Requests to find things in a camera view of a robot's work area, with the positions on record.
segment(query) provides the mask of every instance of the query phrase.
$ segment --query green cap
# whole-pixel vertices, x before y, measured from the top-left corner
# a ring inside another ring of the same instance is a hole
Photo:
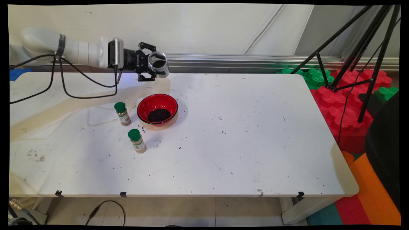
[[[123,113],[125,112],[125,103],[123,102],[118,102],[114,105],[114,109],[117,111],[117,113]]]
[[[139,139],[141,139],[141,134],[139,133],[139,130],[131,129],[128,132],[128,137],[130,138],[131,141],[138,141]]]

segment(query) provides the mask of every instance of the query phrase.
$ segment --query tile floor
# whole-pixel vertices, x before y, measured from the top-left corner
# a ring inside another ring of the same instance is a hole
[[[47,224],[84,225],[101,202],[119,202],[126,213],[126,226],[179,225],[183,227],[282,226],[277,198],[54,198]],[[89,225],[121,226],[121,208],[101,205]],[[302,220],[296,225],[307,225]]]

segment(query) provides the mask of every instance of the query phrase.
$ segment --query teal mat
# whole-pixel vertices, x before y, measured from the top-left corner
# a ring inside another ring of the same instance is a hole
[[[307,217],[308,225],[342,225],[335,203]]]

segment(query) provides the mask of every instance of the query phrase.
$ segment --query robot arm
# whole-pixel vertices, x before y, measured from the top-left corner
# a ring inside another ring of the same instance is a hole
[[[155,77],[165,78],[169,74],[168,60],[165,54],[157,52],[156,47],[140,43],[138,50],[124,49],[124,42],[114,38],[100,38],[99,43],[86,43],[66,38],[64,35],[45,28],[25,28],[21,32],[22,47],[9,44],[10,64],[15,65],[42,54],[64,55],[72,64],[90,65],[98,68],[113,68],[135,71],[138,81],[154,81]],[[149,55],[142,50],[151,51]],[[53,57],[34,60],[30,65],[50,63]]]

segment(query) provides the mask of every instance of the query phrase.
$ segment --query black chair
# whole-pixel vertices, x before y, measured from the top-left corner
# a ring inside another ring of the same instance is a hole
[[[375,115],[366,133],[365,151],[373,170],[400,212],[399,92]]]

